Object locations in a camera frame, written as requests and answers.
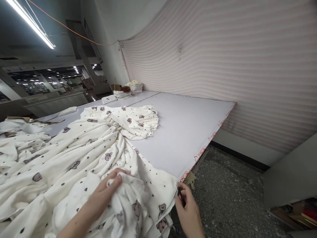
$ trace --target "orange cable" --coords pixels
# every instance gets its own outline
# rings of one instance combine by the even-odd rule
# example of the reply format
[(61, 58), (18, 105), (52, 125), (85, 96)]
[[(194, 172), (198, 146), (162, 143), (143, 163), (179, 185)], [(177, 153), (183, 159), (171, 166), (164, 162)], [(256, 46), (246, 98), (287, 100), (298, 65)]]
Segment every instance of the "orange cable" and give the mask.
[(68, 28), (67, 26), (65, 26), (63, 23), (61, 23), (60, 21), (58, 21), (58, 20), (56, 20), (55, 18), (53, 18), (52, 16), (50, 16), (48, 13), (46, 13), (44, 10), (42, 10), (39, 6), (37, 6), (35, 3), (33, 3), (31, 0), (28, 0), (30, 3), (32, 3), (35, 7), (37, 7), (38, 9), (40, 9), (42, 12), (44, 12), (46, 15), (48, 15), (50, 18), (52, 18), (53, 20), (55, 20), (55, 21), (57, 21), (59, 24), (61, 24), (62, 26), (64, 26), (64, 27), (66, 27), (68, 30), (70, 30), (71, 32), (73, 32), (73, 33), (75, 33), (75, 34), (77, 34), (77, 35), (79, 35), (79, 36), (81, 36), (82, 38), (85, 38), (86, 40), (89, 40), (90, 42), (92, 42), (92, 43), (95, 43), (96, 45), (103, 45), (103, 44), (98, 44), (98, 43), (96, 43), (96, 42), (94, 42), (94, 41), (92, 41), (92, 40), (90, 40), (90, 39), (88, 39), (88, 38), (86, 38), (86, 37), (84, 37), (84, 36), (82, 36), (82, 35), (80, 35), (80, 34), (78, 34), (77, 32), (75, 32), (75, 31), (73, 31), (72, 29), (70, 29), (70, 28)]

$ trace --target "white table surface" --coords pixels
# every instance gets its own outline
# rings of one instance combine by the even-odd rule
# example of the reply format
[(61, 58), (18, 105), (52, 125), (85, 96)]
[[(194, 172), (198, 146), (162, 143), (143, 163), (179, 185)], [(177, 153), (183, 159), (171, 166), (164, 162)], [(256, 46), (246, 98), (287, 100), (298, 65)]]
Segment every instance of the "white table surface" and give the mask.
[[(77, 112), (52, 121), (48, 133), (57, 135), (64, 127), (80, 118), (86, 107), (102, 105), (98, 100), (78, 107)], [(109, 107), (153, 105), (158, 111), (159, 126), (153, 137), (131, 143), (157, 169), (184, 180), (223, 121), (235, 106), (234, 102), (186, 97), (175, 94), (143, 91), (133, 97), (106, 104)], [(55, 115), (39, 118), (45, 121)]]

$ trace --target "gray floor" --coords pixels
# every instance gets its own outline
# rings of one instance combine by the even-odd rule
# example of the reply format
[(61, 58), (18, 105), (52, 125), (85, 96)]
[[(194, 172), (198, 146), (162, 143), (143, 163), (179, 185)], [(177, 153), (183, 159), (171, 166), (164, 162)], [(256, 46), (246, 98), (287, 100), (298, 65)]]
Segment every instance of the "gray floor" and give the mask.
[[(210, 147), (196, 174), (193, 195), (206, 237), (290, 237), (263, 209), (262, 172)], [(173, 237), (185, 237), (175, 209)]]

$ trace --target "hand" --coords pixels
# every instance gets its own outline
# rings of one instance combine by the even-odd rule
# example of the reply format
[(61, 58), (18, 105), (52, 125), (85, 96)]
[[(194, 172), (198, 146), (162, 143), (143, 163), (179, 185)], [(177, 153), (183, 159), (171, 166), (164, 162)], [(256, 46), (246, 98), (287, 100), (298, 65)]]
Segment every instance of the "hand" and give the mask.
[[(82, 206), (78, 213), (68, 222), (68, 224), (58, 234), (57, 238), (81, 238), (84, 237), (90, 226), (98, 220), (107, 205), (111, 201), (112, 195), (122, 183), (119, 172), (131, 174), (122, 169), (113, 170), (92, 193), (88, 201)], [(109, 179), (115, 179), (113, 183), (107, 186)]]
[(178, 186), (183, 189), (181, 194), (186, 202), (185, 207), (183, 207), (182, 200), (178, 195), (175, 196), (175, 206), (183, 231), (187, 238), (204, 238), (205, 234), (200, 220), (199, 208), (192, 192), (184, 183), (179, 182)]

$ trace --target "ceiling light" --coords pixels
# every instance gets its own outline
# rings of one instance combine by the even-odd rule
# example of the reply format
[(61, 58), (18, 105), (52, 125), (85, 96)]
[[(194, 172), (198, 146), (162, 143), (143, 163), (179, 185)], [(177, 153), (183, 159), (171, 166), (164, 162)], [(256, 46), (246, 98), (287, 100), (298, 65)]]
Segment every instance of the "ceiling light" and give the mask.
[(51, 48), (54, 49), (55, 45), (50, 42), (47, 35), (42, 32), (38, 25), (26, 13), (24, 8), (17, 2), (17, 0), (7, 0), (7, 2), (14, 8), (14, 10), (29, 24), (29, 26), (41, 37), (41, 39)]

